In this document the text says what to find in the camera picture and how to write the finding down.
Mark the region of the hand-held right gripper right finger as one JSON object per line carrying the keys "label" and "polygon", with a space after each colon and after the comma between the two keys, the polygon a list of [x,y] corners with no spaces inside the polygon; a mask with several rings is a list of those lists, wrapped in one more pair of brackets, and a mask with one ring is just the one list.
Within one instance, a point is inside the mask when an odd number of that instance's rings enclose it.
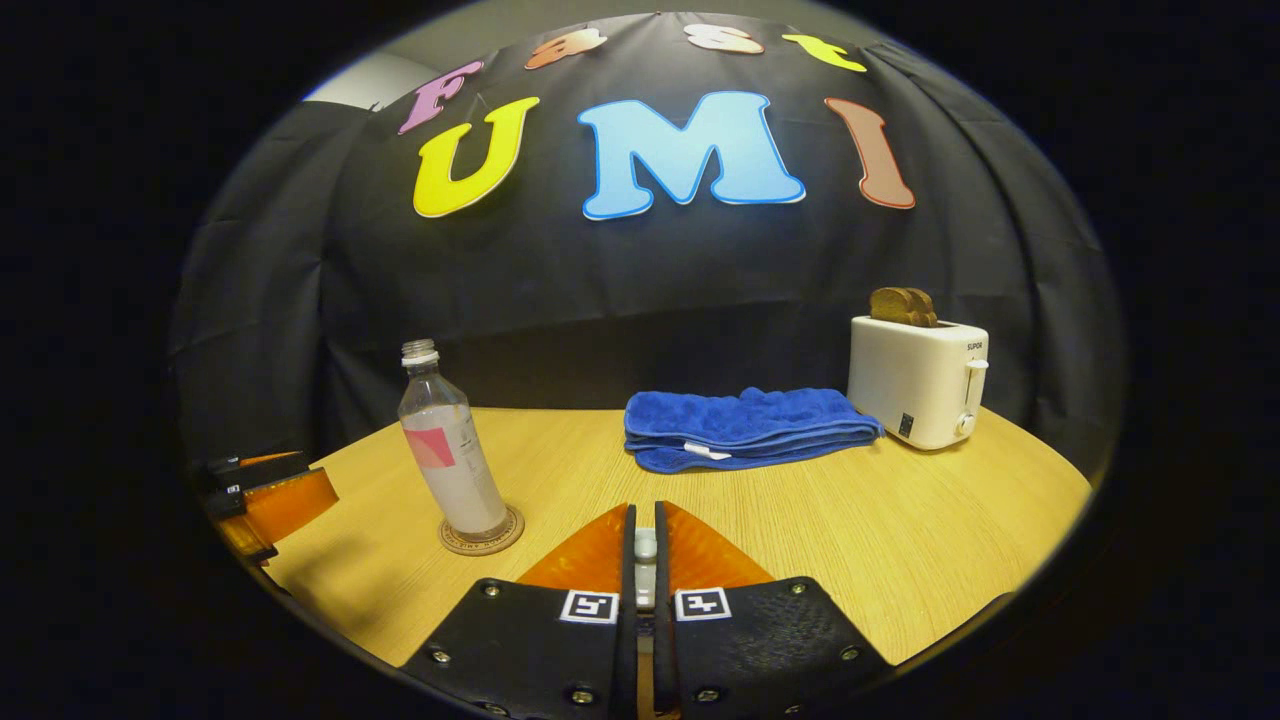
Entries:
{"label": "hand-held right gripper right finger", "polygon": [[655,505],[654,708],[682,719],[823,719],[891,665],[812,577],[777,579],[708,523]]}

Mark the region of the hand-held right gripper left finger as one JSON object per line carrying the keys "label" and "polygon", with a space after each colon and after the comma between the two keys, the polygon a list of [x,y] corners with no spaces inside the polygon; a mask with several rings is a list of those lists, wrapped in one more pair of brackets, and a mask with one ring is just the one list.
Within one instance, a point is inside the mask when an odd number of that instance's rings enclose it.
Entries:
{"label": "hand-held right gripper left finger", "polygon": [[617,505],[517,580],[475,582],[402,671],[499,719],[635,717],[635,521]]}

